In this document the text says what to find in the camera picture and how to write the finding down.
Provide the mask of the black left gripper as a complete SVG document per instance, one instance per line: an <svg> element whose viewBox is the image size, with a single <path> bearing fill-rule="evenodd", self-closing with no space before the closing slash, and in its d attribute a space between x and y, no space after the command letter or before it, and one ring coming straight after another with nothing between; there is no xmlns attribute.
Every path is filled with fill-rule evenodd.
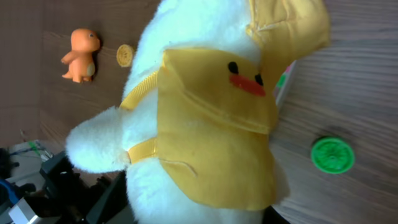
<svg viewBox="0 0 398 224"><path fill-rule="evenodd" d="M88 186L73 170L65 152L42 163L44 191L63 215L85 218L89 224L108 222L127 205L126 173L121 172L103 193L102 185Z"/></svg>

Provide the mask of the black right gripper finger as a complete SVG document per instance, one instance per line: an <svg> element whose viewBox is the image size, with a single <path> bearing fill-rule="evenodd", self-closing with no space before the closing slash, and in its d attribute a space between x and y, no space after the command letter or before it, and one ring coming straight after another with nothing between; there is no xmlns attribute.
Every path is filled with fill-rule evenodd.
<svg viewBox="0 0 398 224"><path fill-rule="evenodd" d="M290 224L282 215L280 215L272 206L264 210L262 224Z"/></svg>

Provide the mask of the white plush duck toy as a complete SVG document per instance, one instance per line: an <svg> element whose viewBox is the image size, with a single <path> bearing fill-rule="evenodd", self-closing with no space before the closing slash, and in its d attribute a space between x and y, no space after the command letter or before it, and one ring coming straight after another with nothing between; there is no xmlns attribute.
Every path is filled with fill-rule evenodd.
<svg viewBox="0 0 398 224"><path fill-rule="evenodd" d="M122 103L72 129L66 154L125 171L139 223L262 223L289 193L269 149L274 89L329 41L322 0L162 1Z"/></svg>

